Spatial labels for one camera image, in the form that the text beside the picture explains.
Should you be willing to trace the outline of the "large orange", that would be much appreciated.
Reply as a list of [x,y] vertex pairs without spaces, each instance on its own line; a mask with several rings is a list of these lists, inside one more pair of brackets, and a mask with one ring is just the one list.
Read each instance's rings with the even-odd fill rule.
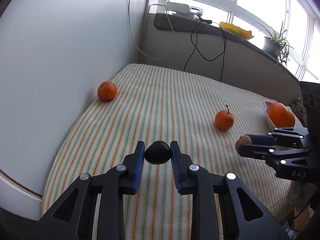
[[288,116],[289,116],[289,124],[288,124],[288,127],[289,127],[289,128],[294,127],[294,126],[295,126],[295,123],[296,123],[295,115],[294,115],[291,111],[288,111]]
[[268,117],[276,128],[285,128],[289,124],[287,108],[280,102],[273,103],[268,111]]

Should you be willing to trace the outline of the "small mandarin by wall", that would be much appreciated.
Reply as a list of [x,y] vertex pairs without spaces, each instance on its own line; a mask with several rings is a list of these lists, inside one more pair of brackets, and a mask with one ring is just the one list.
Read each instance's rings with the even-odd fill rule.
[[111,101],[117,96],[117,87],[110,81],[103,82],[97,90],[97,94],[102,101]]

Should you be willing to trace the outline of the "dark purple plum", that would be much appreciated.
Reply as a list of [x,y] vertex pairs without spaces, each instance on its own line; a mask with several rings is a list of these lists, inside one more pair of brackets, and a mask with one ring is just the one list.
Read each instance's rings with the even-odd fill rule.
[[152,165],[162,165],[172,158],[169,145],[161,140],[153,142],[145,151],[144,159]]

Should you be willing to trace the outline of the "potted spider plant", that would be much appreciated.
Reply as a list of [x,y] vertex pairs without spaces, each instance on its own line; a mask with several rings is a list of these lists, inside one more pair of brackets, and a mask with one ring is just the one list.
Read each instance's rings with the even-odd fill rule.
[[285,29],[284,22],[281,23],[280,31],[266,27],[259,22],[257,24],[266,31],[263,51],[278,61],[276,66],[281,65],[283,69],[287,68],[287,63],[290,61],[290,49],[293,47],[286,37],[287,29]]

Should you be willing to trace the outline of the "white window frame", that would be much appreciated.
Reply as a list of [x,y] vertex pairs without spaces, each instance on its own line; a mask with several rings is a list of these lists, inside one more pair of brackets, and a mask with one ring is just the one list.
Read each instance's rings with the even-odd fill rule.
[[288,70],[299,80],[319,82],[319,8],[313,0],[159,0],[203,9],[203,18],[250,30],[262,48],[264,37],[284,31],[290,45]]

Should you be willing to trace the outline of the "green packet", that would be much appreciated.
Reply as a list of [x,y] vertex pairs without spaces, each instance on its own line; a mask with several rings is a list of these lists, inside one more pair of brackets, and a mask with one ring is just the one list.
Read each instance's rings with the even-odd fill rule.
[[299,118],[302,118],[305,115],[303,103],[300,97],[295,97],[293,102],[290,104],[291,111],[293,114]]

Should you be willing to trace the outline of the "striped table cloth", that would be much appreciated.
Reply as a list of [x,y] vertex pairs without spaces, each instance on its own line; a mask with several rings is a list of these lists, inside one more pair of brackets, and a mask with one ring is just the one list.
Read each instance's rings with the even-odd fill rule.
[[[107,172],[134,152],[140,140],[146,145],[177,141],[182,153],[209,172],[236,174],[277,220],[301,203],[291,181],[277,178],[262,160],[240,157],[235,149],[242,135],[268,133],[264,96],[146,64],[128,64],[112,82],[117,97],[110,102],[95,99],[62,143],[44,188],[43,212],[80,174]],[[215,115],[225,105],[234,124],[221,131]]]

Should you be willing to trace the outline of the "brown kiwi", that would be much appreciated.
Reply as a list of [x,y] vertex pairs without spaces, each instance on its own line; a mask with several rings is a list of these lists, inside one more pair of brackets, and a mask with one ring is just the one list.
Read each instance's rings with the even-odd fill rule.
[[238,152],[240,146],[244,144],[252,144],[252,139],[248,135],[241,136],[235,143],[235,149]]

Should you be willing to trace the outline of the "mandarin with stem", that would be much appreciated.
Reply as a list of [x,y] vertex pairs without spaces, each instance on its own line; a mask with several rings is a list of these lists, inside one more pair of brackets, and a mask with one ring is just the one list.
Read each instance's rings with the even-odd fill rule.
[[221,131],[227,131],[233,127],[234,115],[230,112],[229,106],[226,109],[217,112],[215,115],[215,126]]

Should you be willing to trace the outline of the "white power strip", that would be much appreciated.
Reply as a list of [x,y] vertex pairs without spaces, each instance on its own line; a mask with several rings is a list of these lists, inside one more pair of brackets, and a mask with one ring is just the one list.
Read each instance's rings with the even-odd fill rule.
[[193,19],[194,15],[191,12],[191,7],[187,4],[183,3],[175,3],[175,2],[166,2],[165,3],[165,9],[167,11],[174,12],[176,16],[187,18],[187,19]]

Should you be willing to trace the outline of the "grey window sill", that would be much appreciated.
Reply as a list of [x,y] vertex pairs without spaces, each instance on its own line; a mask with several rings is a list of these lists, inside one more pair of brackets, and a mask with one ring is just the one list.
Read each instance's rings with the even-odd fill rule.
[[256,93],[299,91],[298,80],[261,49],[218,27],[174,15],[151,18],[145,47],[159,66],[221,80]]

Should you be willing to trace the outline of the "yellow bowl on sill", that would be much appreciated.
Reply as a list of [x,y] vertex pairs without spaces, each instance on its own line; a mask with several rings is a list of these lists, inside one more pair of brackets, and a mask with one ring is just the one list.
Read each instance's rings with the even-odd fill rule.
[[226,22],[220,22],[219,25],[223,30],[226,30],[230,33],[233,33],[233,34],[243,38],[244,40],[250,40],[254,37],[250,30],[246,31],[236,25],[226,23]]

